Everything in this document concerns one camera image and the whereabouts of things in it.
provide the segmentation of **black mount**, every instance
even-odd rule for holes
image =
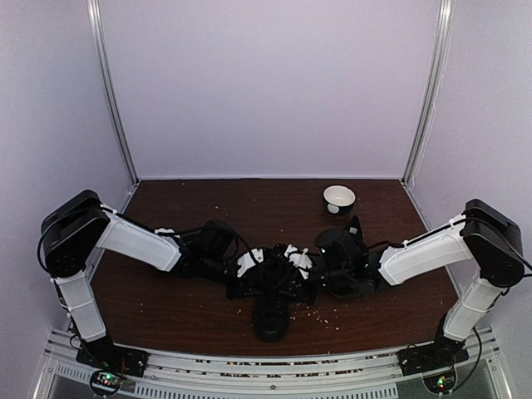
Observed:
[[[461,234],[479,264],[481,277],[499,288],[513,287],[521,281],[525,266],[514,252],[523,254],[519,226],[480,199],[469,201],[464,215]]]
[[[443,336],[445,320],[446,315],[440,320],[434,342],[422,346],[411,345],[397,353],[403,376],[453,367],[454,364],[469,359],[464,348],[465,342],[453,341]]]
[[[105,335],[92,342],[82,342],[76,361],[116,375],[143,377],[148,363],[148,352],[119,347],[109,335]]]

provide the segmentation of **wooden table surface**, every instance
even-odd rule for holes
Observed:
[[[321,194],[331,184],[347,185],[357,195],[352,214],[360,217],[367,244],[402,241],[425,231],[395,180],[145,181],[126,214],[177,230],[221,219],[252,247],[292,243],[312,250],[320,232],[341,228],[350,219],[323,210]],[[218,283],[173,278],[106,253],[92,287],[116,342],[212,355],[308,355],[423,342],[434,337],[440,318],[456,301],[443,268],[360,299],[322,294],[314,307],[292,304],[295,320],[286,337],[265,343],[251,327],[253,299],[229,301]]]

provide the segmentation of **black object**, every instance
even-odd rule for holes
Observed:
[[[171,273],[181,278],[203,277],[228,283],[236,278],[238,267],[224,258],[233,242],[238,248],[238,235],[234,229],[219,220],[209,220],[194,235],[174,237],[181,258]]]
[[[464,341],[454,341],[444,337],[445,320],[446,314],[440,320],[434,342],[419,347],[411,345],[397,353],[403,376],[454,367],[456,363],[469,359]]]
[[[454,388],[456,379],[456,369],[453,367],[447,372],[440,372],[433,376],[423,377],[423,383],[425,384],[426,389],[430,392],[435,394],[445,394]]]
[[[479,264],[481,277],[500,288],[521,281],[525,266],[513,251],[523,254],[519,226],[480,199],[469,201],[464,215],[461,234]]]
[[[357,216],[344,229],[323,231],[314,244],[326,265],[320,278],[335,295],[361,297],[389,287],[378,273],[382,252],[368,252]]]
[[[265,342],[279,342],[288,331],[288,300],[279,294],[260,295],[253,305],[253,328]]]
[[[85,190],[44,219],[39,244],[52,277],[70,277],[85,268],[87,257],[109,224],[100,206],[98,195]]]
[[[76,361],[118,375],[143,377],[148,362],[148,352],[118,347],[111,337],[106,335],[92,342],[81,341]]]
[[[89,387],[100,397],[112,397],[120,388],[124,379],[105,370],[96,370],[89,378]]]

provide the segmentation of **black cable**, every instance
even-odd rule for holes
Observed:
[[[403,244],[393,243],[392,241],[379,241],[378,243],[368,245],[367,249],[374,249],[376,247],[380,247],[381,245],[387,245],[388,247],[392,247],[392,248],[403,248],[404,247]]]
[[[251,258],[251,260],[254,261],[255,263],[255,266],[258,266],[259,265],[259,261],[255,258],[255,255],[253,253],[253,250],[251,249],[251,246],[248,244],[248,242],[244,239],[244,237],[242,237],[240,234],[238,234],[236,231],[234,232],[236,237],[240,240],[240,242],[244,245],[244,247],[248,250],[249,252],[249,257]]]
[[[290,258],[290,256],[291,256],[292,254],[300,254],[300,255],[313,256],[313,257],[315,257],[315,258],[319,258],[319,257],[322,256],[322,255],[320,255],[320,254],[315,254],[314,252],[309,252],[309,251],[304,252],[304,251],[300,251],[300,250],[296,250],[296,251],[292,251],[292,252],[287,253],[287,255],[288,255],[289,258]]]
[[[74,349],[76,349],[77,351],[79,351],[79,350],[81,349],[81,345],[80,345],[80,347],[75,347],[74,344],[72,343],[72,340],[73,340],[74,338],[77,338],[77,335],[72,335],[72,336],[70,337],[70,339],[68,340],[68,342],[70,343],[70,346],[71,346],[71,347],[73,347]]]
[[[479,366],[480,358],[482,357],[482,340],[480,339],[480,335],[476,331],[476,328],[473,328],[473,333],[475,333],[476,339],[479,341],[479,354],[478,354],[478,356],[476,358],[475,365],[473,366],[473,368],[471,368],[471,371],[469,372],[469,374],[467,374],[467,376],[462,380],[462,382],[460,384],[458,384],[458,387],[455,387],[455,388],[453,388],[451,390],[451,392],[453,392],[453,393],[458,391],[460,388],[462,388],[464,386],[464,384],[466,384],[466,382],[471,378],[471,376],[475,372],[476,368]]]

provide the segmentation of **wire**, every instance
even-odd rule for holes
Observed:
[[[404,247],[403,244],[393,243],[392,241],[379,241],[378,243],[368,245],[367,249],[374,249],[376,247],[380,247],[381,245],[387,245],[388,247],[392,247],[392,248],[403,248]]]
[[[299,251],[299,250],[296,250],[296,251],[292,251],[292,252],[289,252],[287,253],[288,257],[290,258],[290,256],[292,256],[293,254],[300,254],[300,255],[307,255],[307,256],[313,256],[315,258],[319,258],[321,257],[322,255],[320,254],[316,254],[314,252],[303,252],[303,251]]]
[[[482,340],[480,339],[480,335],[479,333],[476,331],[476,328],[473,328],[473,333],[475,333],[476,335],[476,339],[478,340],[479,342],[479,354],[478,356],[476,357],[476,362],[475,362],[475,365],[473,366],[473,368],[471,368],[471,371],[469,372],[469,374],[467,374],[467,376],[464,378],[464,380],[458,385],[458,387],[455,387],[451,390],[451,392],[456,392],[458,391],[460,388],[462,388],[464,386],[464,384],[466,384],[466,382],[471,378],[471,376],[473,375],[473,373],[475,372],[476,368],[479,366],[479,363],[480,363],[480,359],[482,358]]]
[[[77,335],[72,335],[72,336],[70,337],[70,339],[68,340],[68,342],[70,343],[70,346],[71,346],[71,347],[73,347],[74,349],[76,349],[77,351],[79,351],[79,350],[81,349],[81,345],[80,345],[80,347],[75,347],[74,344],[72,343],[72,340],[73,340],[74,338],[77,338]]]

